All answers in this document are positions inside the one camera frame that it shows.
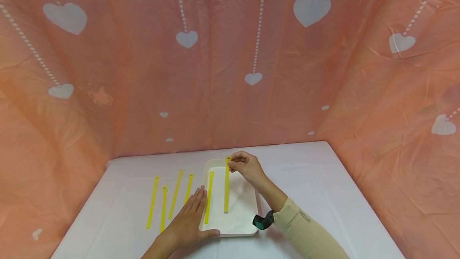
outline yellow cable tie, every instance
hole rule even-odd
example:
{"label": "yellow cable tie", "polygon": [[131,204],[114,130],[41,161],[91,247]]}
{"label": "yellow cable tie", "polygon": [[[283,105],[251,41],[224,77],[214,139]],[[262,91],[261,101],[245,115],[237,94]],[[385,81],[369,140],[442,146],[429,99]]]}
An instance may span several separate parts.
{"label": "yellow cable tie", "polygon": [[155,196],[157,195],[157,188],[158,188],[159,181],[160,181],[160,176],[155,176],[155,183],[153,184],[152,201],[150,203],[150,212],[149,212],[149,217],[147,219],[147,226],[145,229],[150,229],[150,225],[152,223],[153,208],[155,206]]}
{"label": "yellow cable tie", "polygon": [[187,193],[185,193],[185,200],[184,200],[184,205],[188,201],[188,197],[190,196],[190,189],[192,189],[192,181],[193,181],[194,174],[190,173],[188,175],[188,185],[187,185]]}
{"label": "yellow cable tie", "polygon": [[172,197],[172,202],[171,202],[171,208],[169,209],[169,216],[168,216],[169,220],[173,219],[174,206],[176,205],[176,198],[177,198],[177,193],[179,192],[179,186],[180,186],[180,180],[181,180],[182,174],[184,174],[184,169],[179,170],[179,176],[177,178],[177,183],[176,183],[176,190],[174,191],[174,195]]}
{"label": "yellow cable tie", "polygon": [[224,213],[229,213],[229,175],[230,175],[230,167],[229,161],[231,161],[231,157],[225,157],[225,197],[224,197]]}
{"label": "yellow cable tie", "polygon": [[209,172],[208,204],[206,204],[206,214],[204,217],[205,224],[208,224],[208,221],[209,221],[209,208],[211,205],[212,178],[214,178],[214,171]]}
{"label": "yellow cable tie", "polygon": [[168,192],[168,187],[165,185],[163,186],[163,208],[161,210],[161,225],[160,225],[160,233],[165,229],[165,217],[166,217],[166,193]]}

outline white tray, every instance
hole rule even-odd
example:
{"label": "white tray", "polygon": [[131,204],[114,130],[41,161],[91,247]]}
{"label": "white tray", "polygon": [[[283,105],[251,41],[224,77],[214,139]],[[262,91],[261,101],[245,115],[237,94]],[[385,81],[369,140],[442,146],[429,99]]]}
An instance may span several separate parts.
{"label": "white tray", "polygon": [[218,229],[221,237],[252,236],[258,229],[252,225],[257,212],[254,188],[238,172],[229,175],[229,210],[224,213],[225,159],[206,162],[203,185],[209,190],[209,172],[214,171],[212,179],[209,221],[204,224],[204,214],[200,230]]}

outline sleeve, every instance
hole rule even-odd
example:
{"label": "sleeve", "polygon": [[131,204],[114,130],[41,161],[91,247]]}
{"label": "sleeve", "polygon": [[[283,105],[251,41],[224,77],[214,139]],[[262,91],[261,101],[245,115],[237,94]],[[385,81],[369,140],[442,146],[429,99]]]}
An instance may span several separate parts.
{"label": "sleeve", "polygon": [[340,244],[290,198],[274,214],[274,225],[306,259],[349,259]]}

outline fabric backdrop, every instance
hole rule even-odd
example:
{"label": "fabric backdrop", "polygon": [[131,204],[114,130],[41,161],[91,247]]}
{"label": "fabric backdrop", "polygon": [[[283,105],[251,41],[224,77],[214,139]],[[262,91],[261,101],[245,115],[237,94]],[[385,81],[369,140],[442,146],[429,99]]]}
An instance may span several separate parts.
{"label": "fabric backdrop", "polygon": [[459,5],[0,0],[0,258],[49,258],[115,157],[315,140],[406,258],[459,258]]}

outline finger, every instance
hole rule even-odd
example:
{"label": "finger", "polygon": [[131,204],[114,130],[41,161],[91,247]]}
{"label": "finger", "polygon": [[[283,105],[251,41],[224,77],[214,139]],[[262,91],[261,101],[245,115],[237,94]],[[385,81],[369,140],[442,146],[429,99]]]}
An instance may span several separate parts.
{"label": "finger", "polygon": [[231,159],[233,161],[233,159],[236,159],[236,158],[239,158],[239,157],[242,157],[242,158],[246,159],[246,158],[250,158],[251,156],[253,156],[253,155],[249,154],[248,152],[238,151],[238,152],[235,152],[235,153],[231,154]]}
{"label": "finger", "polygon": [[206,208],[206,205],[208,204],[208,192],[204,190],[202,200],[200,202],[200,205],[198,206],[198,209],[196,211],[197,214],[199,214],[200,218],[203,216],[204,209]]}
{"label": "finger", "polygon": [[235,172],[235,171],[236,171],[235,169],[233,169],[233,168],[230,168],[229,162],[227,162],[227,165],[229,166],[229,171],[230,171],[230,172],[232,172],[232,173],[233,173],[233,172]]}
{"label": "finger", "polygon": [[196,197],[198,196],[198,192],[200,191],[199,188],[196,189],[194,195],[192,195],[190,197],[190,199],[188,199],[188,201],[190,202],[190,205],[188,205],[187,209],[185,210],[185,212],[192,212],[193,211],[193,204],[195,203],[196,201]]}
{"label": "finger", "polygon": [[188,206],[190,205],[190,199],[192,198],[193,195],[190,195],[190,197],[188,198],[187,202],[185,202],[184,206],[182,207],[182,209],[179,211],[179,213],[184,213],[185,210],[187,210]]}
{"label": "finger", "polygon": [[246,167],[246,163],[234,162],[234,161],[229,161],[228,165],[229,167],[231,167],[231,169],[236,170],[239,173],[244,172],[244,168]]}
{"label": "finger", "polygon": [[195,200],[193,201],[193,205],[192,205],[192,209],[190,210],[190,212],[196,212],[200,203],[201,203],[201,200],[203,198],[203,193],[204,193],[204,186],[202,185],[200,187],[200,189],[198,190],[198,193],[196,195],[196,198]]}
{"label": "finger", "polygon": [[219,237],[219,236],[220,236],[220,231],[218,229],[209,229],[206,231],[200,231],[199,233],[200,239]]}
{"label": "finger", "polygon": [[244,162],[249,161],[249,158],[238,157],[232,160],[233,162]]}

